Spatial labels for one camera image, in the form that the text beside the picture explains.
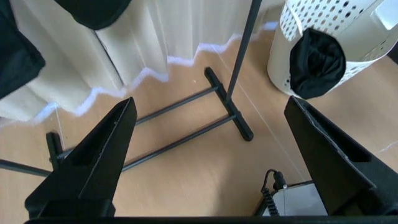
garment rack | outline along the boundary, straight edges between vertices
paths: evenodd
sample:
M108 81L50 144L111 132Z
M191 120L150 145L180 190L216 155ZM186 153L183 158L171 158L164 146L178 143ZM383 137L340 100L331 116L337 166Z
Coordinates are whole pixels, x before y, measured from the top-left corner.
M128 169L131 169L145 161L148 161L149 159L154 158L155 156L158 156L164 152L167 152L191 139L194 139L222 124L227 123L228 121L234 121L236 127L238 128L239 132L241 133L242 137L246 141L251 141L253 139L253 132L251 131L250 127L242 117L241 112L237 109L235 106L234 102L232 101L232 93L234 91L234 87L236 84L236 80L238 79L239 71L241 69L244 55L246 53L246 49L248 47L250 37L254 28L254 23L256 21L260 5L261 5L262 0L252 0L249 14L248 14L248 19L246 21L246 25L244 28L243 36L242 36L242 41L241 45L239 46L239 51L238 55L236 56L236 61L234 65L234 69L232 71L232 76L231 76L231 81L229 83L228 91L224 89L223 84L218 80L216 74L214 71L210 68L207 67L205 68L205 76L207 80L209 81L211 87L200 91L192 96L189 96L183 100L180 100L176 103L173 103L172 105L162 108L161 110L155 111L151 114L148 114L147 116L144 116L141 119L138 119L136 122L136 125L142 124L143 122L146 122L152 118L156 118L159 115L162 115L170 110L173 110L179 106L185 105L195 99L198 99L202 96L205 96L209 93L213 93L214 91L218 95L218 98L220 99L221 103L224 105L225 109L228 112L228 115L224 118L221 118L208 126L189 134L188 136L185 136L184 138L181 138L161 149L158 149L154 152L151 152L143 157L140 157L134 161L128 162L127 164L124 165L122 171L126 171ZM61 139L60 136L57 133L51 132L46 134L46 140L47 140L47 145L49 148L49 153L50 153L50 162L52 164L53 170L58 169L59 164L62 162L62 160L69 155L69 153L72 152L73 149L67 149L64 151L62 149L61 145ZM7 170L13 170L16 172L22 172L26 174L33 174L33 175L38 175L42 177L48 176L51 172L48 170L43 170L39 169L36 167L31 167L27 166L24 164L18 164L15 162L11 161L6 161L0 159L0 168L2 169L7 169Z

white curtain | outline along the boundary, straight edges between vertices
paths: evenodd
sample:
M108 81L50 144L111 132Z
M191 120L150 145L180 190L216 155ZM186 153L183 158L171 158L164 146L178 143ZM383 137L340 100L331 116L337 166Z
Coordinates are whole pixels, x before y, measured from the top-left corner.
M268 8L282 3L263 1L256 27ZM200 43L225 44L242 34L251 1L132 0L113 25L98 31L78 24L54 1L11 4L19 30L46 66L35 80L0 100L0 116L28 121L54 106L82 114L98 92L122 97L140 76L167 79L171 58L189 61Z

wooden floor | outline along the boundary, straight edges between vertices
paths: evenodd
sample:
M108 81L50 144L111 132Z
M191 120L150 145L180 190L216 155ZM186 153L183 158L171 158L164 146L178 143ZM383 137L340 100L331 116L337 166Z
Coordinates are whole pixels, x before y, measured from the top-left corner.
M261 197L265 171L281 170L288 183L310 180L283 115L288 96L270 82L266 64L273 33L263 32L246 54L233 100L254 132L246 142L233 122L122 173L114 196L117 216L250 215ZM147 78L131 93L139 116L209 87L211 66L228 85L239 41L222 53L201 52L193 67L170 66L170 80ZM398 66L383 58L331 93L309 102L339 127L398 170ZM51 169L45 133L76 145L121 99L101 95L87 114L58 110L36 126L0 130L0 158ZM226 115L212 93L137 126L126 160L139 157ZM24 200L41 177L0 170L0 222L27 220Z

laundry basket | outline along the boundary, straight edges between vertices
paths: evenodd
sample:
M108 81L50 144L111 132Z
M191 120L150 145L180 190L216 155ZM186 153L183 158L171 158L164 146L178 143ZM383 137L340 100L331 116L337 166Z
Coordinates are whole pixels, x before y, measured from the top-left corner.
M290 88L290 51L309 27L335 37L345 53L345 74L332 89L385 56L397 42L398 28L386 29L378 20L375 12L382 3L383 0L286 0L267 65L273 84L280 91L297 96Z

curtain fold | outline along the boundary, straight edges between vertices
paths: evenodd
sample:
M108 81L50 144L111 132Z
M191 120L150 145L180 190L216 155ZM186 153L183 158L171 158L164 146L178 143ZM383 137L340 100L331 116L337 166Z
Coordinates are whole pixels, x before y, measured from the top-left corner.
M256 27L268 8L282 3L263 1ZM191 60L200 43L222 45L242 34L251 1L133 0L113 25L97 31L78 24L54 1L11 4L19 30L46 66L0 100L0 116L28 121L49 103L76 113L95 88L120 95L145 71L167 76L168 57Z

